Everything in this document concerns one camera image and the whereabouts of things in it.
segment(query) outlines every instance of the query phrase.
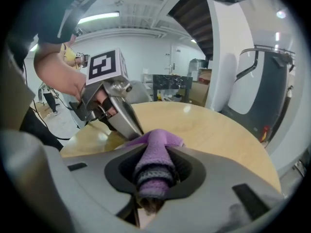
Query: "purple knit fabric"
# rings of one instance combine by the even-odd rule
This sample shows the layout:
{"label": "purple knit fabric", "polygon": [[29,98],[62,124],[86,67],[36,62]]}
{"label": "purple knit fabric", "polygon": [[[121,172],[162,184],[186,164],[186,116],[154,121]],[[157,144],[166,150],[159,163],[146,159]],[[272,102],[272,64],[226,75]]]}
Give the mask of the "purple knit fabric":
{"label": "purple knit fabric", "polygon": [[166,181],[163,178],[163,172],[166,171],[167,175],[170,176],[171,179],[175,174],[175,166],[165,146],[181,146],[183,145],[183,139],[166,130],[158,129],[150,131],[127,143],[126,145],[132,146],[142,143],[148,143],[148,146],[135,167],[133,179],[134,182],[137,183],[137,177],[142,176],[140,174],[143,172],[144,177],[149,175],[150,178],[146,179],[146,181],[143,182],[138,188],[138,197],[145,199],[162,199],[167,190],[170,188],[171,183],[169,180]]}

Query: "yellow shirt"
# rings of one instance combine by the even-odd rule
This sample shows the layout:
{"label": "yellow shirt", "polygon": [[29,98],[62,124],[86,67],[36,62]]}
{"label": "yellow shirt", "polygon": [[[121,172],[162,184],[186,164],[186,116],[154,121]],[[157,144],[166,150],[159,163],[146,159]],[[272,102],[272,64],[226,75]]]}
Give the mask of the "yellow shirt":
{"label": "yellow shirt", "polygon": [[[63,53],[65,61],[72,61],[76,59],[76,54],[74,51],[72,51],[72,49],[67,45],[65,46],[65,43],[62,44],[61,53]],[[78,64],[76,64],[73,68],[80,70],[80,66]]]}

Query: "black opening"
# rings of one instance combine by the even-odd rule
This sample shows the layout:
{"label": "black opening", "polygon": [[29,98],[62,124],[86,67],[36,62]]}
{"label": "black opening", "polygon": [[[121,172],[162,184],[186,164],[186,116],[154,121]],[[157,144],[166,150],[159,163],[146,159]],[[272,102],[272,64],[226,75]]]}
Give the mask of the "black opening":
{"label": "black opening", "polygon": [[170,158],[175,165],[180,181],[184,181],[192,172],[192,165],[186,159],[180,157],[177,153],[168,150]]}
{"label": "black opening", "polygon": [[270,210],[247,184],[235,185],[232,187],[232,190],[237,195],[252,220],[256,220]]}
{"label": "black opening", "polygon": [[87,167],[87,164],[85,164],[84,162],[80,162],[80,163],[76,163],[76,164],[73,164],[73,165],[69,165],[67,167],[68,167],[69,171],[72,172],[72,171],[75,171],[75,170]]}
{"label": "black opening", "polygon": [[133,181],[134,169],[139,160],[141,159],[142,155],[144,154],[145,150],[146,147],[144,147],[140,151],[135,152],[133,155],[128,156],[128,158],[126,158],[119,164],[119,171],[121,175],[129,182]]}

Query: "black slot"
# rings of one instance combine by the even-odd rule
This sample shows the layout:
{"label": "black slot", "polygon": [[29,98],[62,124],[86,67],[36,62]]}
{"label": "black slot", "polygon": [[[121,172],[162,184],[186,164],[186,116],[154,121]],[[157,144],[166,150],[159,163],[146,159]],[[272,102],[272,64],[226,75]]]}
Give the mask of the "black slot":
{"label": "black slot", "polygon": [[239,184],[232,187],[248,215],[252,220],[257,219],[269,211],[269,207],[247,185]]}
{"label": "black slot", "polygon": [[87,164],[85,164],[84,162],[80,162],[80,163],[76,163],[76,164],[73,164],[73,165],[69,165],[67,167],[68,167],[69,171],[72,172],[72,171],[75,171],[75,170],[87,167]]}

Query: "white pillar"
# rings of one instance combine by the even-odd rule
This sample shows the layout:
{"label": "white pillar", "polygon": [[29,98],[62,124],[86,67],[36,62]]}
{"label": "white pillar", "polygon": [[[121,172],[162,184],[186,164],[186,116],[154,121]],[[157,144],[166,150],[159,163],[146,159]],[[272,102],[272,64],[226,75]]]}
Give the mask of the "white pillar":
{"label": "white pillar", "polygon": [[213,28],[213,63],[206,108],[220,111],[227,104],[237,75],[240,53],[254,47],[247,20],[239,4],[207,0]]}

